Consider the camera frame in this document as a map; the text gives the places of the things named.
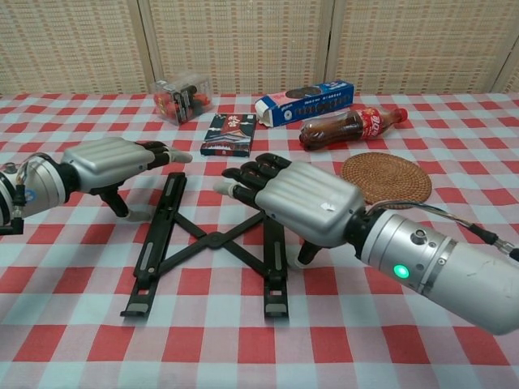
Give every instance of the robotic arm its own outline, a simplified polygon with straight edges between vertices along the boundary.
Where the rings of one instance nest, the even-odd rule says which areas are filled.
[[[148,220],[147,213],[128,208],[118,188],[145,170],[191,159],[162,142],[105,138],[68,148],[60,163],[36,153],[19,168],[5,164],[0,172],[0,235],[23,233],[24,217],[66,203],[74,191],[99,195],[119,217]]]
[[[494,335],[519,328],[519,266],[512,260],[407,220],[383,203],[367,211],[359,188],[308,163],[263,154],[223,176],[236,182],[218,182],[215,191],[264,211],[305,239],[296,265],[310,263],[321,248],[349,243],[366,265],[469,323]],[[519,260],[519,249],[494,233],[439,208],[414,205],[455,220]]]

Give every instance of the small box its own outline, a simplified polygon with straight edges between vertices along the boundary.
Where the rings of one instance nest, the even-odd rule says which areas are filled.
[[[258,122],[276,127],[349,107],[353,99],[354,85],[337,80],[263,96],[255,110]]]
[[[177,126],[212,108],[210,78],[191,71],[156,81],[152,92],[159,116]]]
[[[249,156],[255,128],[253,113],[217,113],[200,153],[203,156]]]

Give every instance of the woven wall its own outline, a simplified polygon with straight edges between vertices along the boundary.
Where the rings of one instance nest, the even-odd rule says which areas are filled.
[[[144,92],[125,0],[0,2],[0,93]]]
[[[518,18],[517,0],[346,0],[327,78],[360,92],[482,92]]]
[[[519,92],[519,63],[516,64],[516,67],[508,79],[503,92]]]
[[[198,70],[217,92],[278,92],[322,80],[326,1],[151,0],[164,75]]]

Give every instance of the red and white tablecloth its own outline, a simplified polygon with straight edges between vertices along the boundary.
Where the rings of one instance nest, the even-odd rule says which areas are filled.
[[[160,140],[190,151],[193,162],[134,177],[123,197],[153,212],[167,173],[182,170],[180,212],[208,232],[224,232],[255,211],[212,185],[224,168],[247,160],[201,156],[199,147],[215,112],[253,112],[256,97],[216,96],[212,112],[178,128],[155,115],[149,95],[4,96],[0,163],[33,152],[59,160],[67,147],[107,136]],[[274,152],[339,173],[361,152],[401,156],[430,174],[429,204],[519,243],[519,94],[354,101],[399,105],[410,119],[382,139],[314,153],[301,149],[299,123],[259,126],[251,158]],[[500,255],[453,222],[401,212]],[[24,235],[0,239],[0,387],[519,387],[519,331],[490,336],[364,267],[349,246],[290,270],[288,323],[264,320],[262,278],[226,250],[203,251],[163,276],[146,322],[123,319],[148,226],[118,220],[98,197],[73,194],[27,218]],[[286,241],[296,254],[298,238],[287,232]],[[177,226],[168,253],[190,242]],[[236,242],[261,258],[260,228]]]

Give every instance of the cola bottle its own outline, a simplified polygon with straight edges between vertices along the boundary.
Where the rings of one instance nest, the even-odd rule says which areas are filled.
[[[407,110],[368,107],[351,109],[330,118],[315,118],[304,122],[299,141],[307,151],[333,143],[370,139],[383,134],[393,124],[407,120]]]

